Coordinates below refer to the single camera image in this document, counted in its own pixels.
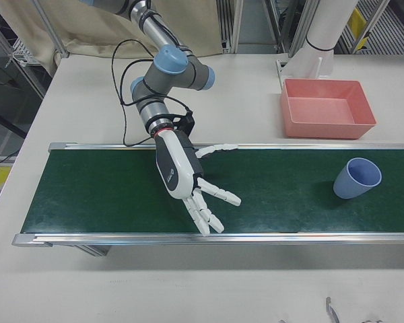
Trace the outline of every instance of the plastic cup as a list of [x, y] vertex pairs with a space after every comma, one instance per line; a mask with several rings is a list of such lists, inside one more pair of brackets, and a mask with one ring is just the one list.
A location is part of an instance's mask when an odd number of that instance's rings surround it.
[[382, 181], [377, 165], [365, 158], [352, 158], [334, 182], [334, 193], [342, 199], [360, 196]]

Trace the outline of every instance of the conveyor belt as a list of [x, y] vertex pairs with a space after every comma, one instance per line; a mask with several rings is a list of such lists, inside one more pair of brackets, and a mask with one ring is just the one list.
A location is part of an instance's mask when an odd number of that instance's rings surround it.
[[[366, 157], [382, 184], [349, 201], [333, 181], [347, 160]], [[404, 232], [404, 150], [240, 149], [202, 161], [205, 177], [242, 198], [206, 196], [227, 234]], [[194, 233], [182, 201], [166, 192], [154, 150], [53, 150], [23, 234]]]

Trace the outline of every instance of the pink tray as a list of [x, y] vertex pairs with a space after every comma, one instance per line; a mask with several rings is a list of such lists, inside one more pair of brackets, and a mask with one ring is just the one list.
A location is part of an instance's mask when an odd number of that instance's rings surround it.
[[280, 104], [289, 137], [358, 139], [376, 124], [358, 81], [286, 79]]

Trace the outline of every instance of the wire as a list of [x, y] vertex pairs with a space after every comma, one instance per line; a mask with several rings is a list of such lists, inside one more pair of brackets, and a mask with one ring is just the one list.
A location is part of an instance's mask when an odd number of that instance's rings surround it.
[[159, 26], [160, 29], [163, 30], [165, 32], [165, 34], [167, 34], [169, 36], [169, 38], [174, 42], [175, 46], [180, 46], [180, 42], [178, 41], [178, 39], [175, 37], [175, 35], [170, 31], [170, 29], [168, 27], [166, 27], [164, 24], [159, 22], [154, 15], [151, 16], [151, 19], [153, 19], [153, 21], [156, 23], [156, 25]]
[[17, 151], [14, 151], [14, 152], [11, 153], [10, 155], [8, 155], [5, 159], [2, 159], [2, 160], [0, 161], [0, 164], [3, 163], [3, 162], [6, 162], [10, 157], [16, 155], [16, 154], [19, 153], [19, 152], [20, 152], [19, 149], [18, 149]]
[[[159, 24], [159, 26], [160, 26], [162, 29], [163, 29], [163, 28], [167, 29], [166, 27], [164, 27], [164, 26], [163, 26], [162, 24], [160, 24], [159, 22], [157, 22], [157, 24]], [[178, 44], [178, 40], [177, 40], [173, 35], [171, 36], [171, 39], [174, 40], [174, 41], [176, 41], [176, 43]], [[137, 64], [137, 63], [151, 62], [151, 61], [153, 61], [153, 59], [137, 59], [136, 61], [133, 61], [133, 62], [131, 62], [130, 64], [128, 64], [128, 65], [125, 67], [125, 69], [124, 69], [124, 71], [123, 71], [123, 74], [121, 75], [120, 85], [119, 85], [119, 88], [118, 88], [118, 87], [117, 87], [117, 84], [116, 84], [115, 73], [114, 73], [114, 60], [115, 60], [115, 56], [116, 56], [116, 53], [117, 53], [119, 47], [120, 47], [122, 44], [124, 44], [124, 43], [126, 43], [126, 42], [130, 42], [130, 41], [134, 41], [134, 42], [139, 43], [151, 57], [154, 57], [153, 54], [148, 50], [148, 48], [145, 47], [144, 44], [142, 44], [140, 41], [138, 41], [138, 40], [136, 40], [136, 39], [123, 40], [122, 42], [120, 42], [120, 43], [115, 47], [114, 52], [113, 52], [113, 54], [112, 54], [112, 60], [111, 60], [112, 81], [113, 81], [113, 83], [114, 83], [115, 92], [116, 92], [116, 94], [117, 94], [117, 96], [118, 96], [118, 98], [119, 98], [120, 105], [121, 105], [121, 108], [122, 108], [122, 110], [123, 110], [123, 116], [124, 116], [123, 145], [126, 146], [126, 147], [132, 147], [132, 146], [140, 145], [141, 143], [147, 141], [147, 140], [150, 139], [151, 137], [148, 137], [148, 138], [146, 138], [146, 139], [144, 139], [144, 140], [142, 140], [142, 141], [140, 141], [140, 142], [138, 142], [138, 143], [133, 143], [133, 144], [130, 144], [130, 145], [126, 144], [125, 139], [126, 139], [126, 134], [127, 134], [127, 114], [126, 114], [125, 106], [133, 106], [133, 105], [135, 105], [135, 104], [138, 104], [138, 103], [140, 103], [140, 102], [142, 102], [142, 101], [144, 101], [144, 100], [150, 99], [150, 98], [166, 98], [166, 99], [172, 100], [172, 101], [174, 101], [174, 102], [176, 102], [176, 103], [179, 103], [181, 106], [184, 107], [184, 109], [185, 109], [187, 112], [193, 113], [193, 112], [190, 110], [190, 108], [189, 108], [186, 104], [184, 104], [183, 102], [181, 102], [180, 100], [178, 100], [178, 99], [176, 99], [176, 98], [173, 98], [172, 96], [167, 96], [167, 95], [165, 95], [165, 94], [157, 94], [157, 93], [156, 93], [156, 94], [151, 94], [151, 95], [148, 95], [148, 96], [144, 96], [144, 97], [142, 97], [142, 98], [140, 98], [140, 99], [138, 99], [138, 100], [135, 100], [135, 101], [133, 101], [133, 102], [131, 102], [131, 103], [125, 103], [124, 98], [123, 98], [123, 84], [124, 84], [124, 78], [125, 78], [125, 75], [126, 75], [127, 71], [128, 71], [133, 65], [135, 65], [135, 64]], [[172, 117], [183, 117], [183, 116], [179, 116], [179, 115], [177, 115], [177, 114], [171, 114], [171, 116], [172, 116]]]
[[146, 100], [146, 99], [151, 99], [151, 98], [166, 98], [166, 99], [175, 101], [176, 103], [181, 104], [181, 105], [184, 107], [184, 109], [186, 109], [187, 112], [191, 112], [190, 108], [189, 108], [188, 106], [186, 106], [186, 105], [185, 105], [183, 102], [181, 102], [180, 100], [178, 100], [178, 99], [176, 99], [176, 98], [173, 98], [172, 96], [167, 96], [167, 95], [165, 95], [165, 94], [160, 94], [160, 93], [150, 94], [150, 95], [148, 95], [148, 96], [144, 96], [144, 97], [142, 97], [142, 98], [140, 98], [140, 99], [138, 99], [138, 100], [136, 100], [136, 101], [133, 101], [133, 102], [131, 102], [131, 103], [125, 103], [125, 102], [123, 102], [123, 106], [132, 106], [132, 105], [134, 105], [134, 104], [138, 104], [138, 103], [140, 103], [140, 102], [142, 102], [142, 101], [144, 101], [144, 100]]
[[115, 60], [116, 52], [118, 51], [118, 49], [120, 48], [120, 46], [121, 46], [122, 44], [126, 43], [126, 42], [137, 42], [139, 45], [142, 46], [142, 48], [143, 48], [151, 57], [154, 57], [154, 56], [153, 56], [153, 54], [149, 51], [149, 49], [148, 49], [144, 44], [142, 44], [142, 42], [140, 42], [140, 41], [137, 40], [137, 39], [126, 39], [126, 40], [123, 40], [122, 42], [119, 42], [119, 44], [115, 47], [114, 52], [113, 52], [113, 54], [112, 54], [112, 60], [111, 60], [111, 64], [110, 64], [110, 70], [111, 70], [111, 73], [112, 73], [112, 80], [113, 80], [113, 82], [114, 82], [115, 92], [116, 92], [117, 96], [119, 97], [120, 105], [121, 105], [121, 108], [123, 109], [123, 115], [124, 115], [123, 145], [126, 146], [126, 147], [133, 147], [133, 146], [140, 145], [141, 143], [146, 142], [146, 141], [147, 141], [148, 139], [150, 139], [151, 137], [148, 137], [148, 138], [146, 138], [146, 139], [144, 139], [144, 140], [142, 140], [142, 141], [140, 141], [140, 142], [138, 142], [138, 143], [132, 143], [132, 144], [130, 144], [130, 145], [129, 145], [129, 144], [126, 144], [127, 115], [126, 115], [126, 110], [125, 110], [125, 108], [124, 108], [124, 106], [123, 106], [123, 97], [122, 97], [122, 95], [120, 95], [120, 93], [123, 92], [123, 85], [122, 85], [122, 83], [121, 83], [121, 86], [120, 86], [120, 89], [121, 89], [121, 90], [119, 91], [118, 87], [116, 86], [116, 79], [115, 79], [115, 73], [114, 73], [114, 60]]
[[152, 62], [152, 59], [137, 59], [136, 61], [133, 61], [132, 63], [128, 64], [126, 66], [126, 68], [123, 71], [123, 74], [121, 75], [121, 80], [120, 80], [120, 95], [119, 98], [121, 100], [121, 102], [124, 102], [123, 100], [123, 82], [124, 82], [124, 78], [126, 76], [127, 71], [134, 65], [137, 63], [141, 63], [141, 62]]

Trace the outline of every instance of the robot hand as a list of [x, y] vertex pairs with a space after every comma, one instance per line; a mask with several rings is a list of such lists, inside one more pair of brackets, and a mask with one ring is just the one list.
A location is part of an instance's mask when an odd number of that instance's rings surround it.
[[156, 140], [156, 163], [169, 194], [181, 199], [203, 236], [209, 235], [209, 226], [222, 232], [224, 226], [208, 209], [202, 192], [239, 206], [241, 199], [203, 179], [203, 170], [198, 158], [214, 151], [236, 149], [236, 145], [214, 145], [198, 151], [182, 132], [170, 128], [158, 131]]

